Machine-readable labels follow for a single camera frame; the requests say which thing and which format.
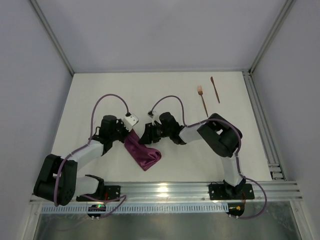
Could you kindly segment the purple satin napkin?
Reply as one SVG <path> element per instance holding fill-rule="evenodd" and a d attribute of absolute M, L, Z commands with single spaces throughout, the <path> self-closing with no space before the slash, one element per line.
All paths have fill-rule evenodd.
<path fill-rule="evenodd" d="M 134 130 L 131 130 L 124 140 L 124 147 L 140 166 L 143 171 L 147 171 L 153 165 L 160 161 L 162 154 L 155 148 L 150 148 L 139 143 L 139 136 Z"/>

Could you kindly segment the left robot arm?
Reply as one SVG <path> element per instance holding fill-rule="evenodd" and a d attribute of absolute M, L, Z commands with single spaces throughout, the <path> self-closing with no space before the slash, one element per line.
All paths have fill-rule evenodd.
<path fill-rule="evenodd" d="M 79 177 L 78 171 L 105 155 L 114 142 L 123 143 L 138 121 L 134 114 L 127 114 L 123 119 L 105 115 L 84 146 L 66 156 L 47 155 L 35 182 L 33 194 L 53 202 L 55 206 L 66 206 L 72 198 L 79 201 L 104 201 L 104 179 L 92 174 Z"/>

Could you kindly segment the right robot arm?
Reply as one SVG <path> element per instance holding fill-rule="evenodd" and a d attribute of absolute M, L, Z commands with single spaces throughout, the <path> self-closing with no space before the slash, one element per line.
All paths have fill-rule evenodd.
<path fill-rule="evenodd" d="M 222 161 L 224 179 L 223 186 L 228 197 L 235 199 L 243 195 L 246 184 L 241 174 L 238 158 L 241 148 L 242 132 L 218 113 L 213 113 L 206 120 L 193 125 L 180 125 L 174 116 L 165 112 L 159 121 L 145 124 L 141 145 L 159 142 L 169 138 L 176 145 L 203 140 Z"/>

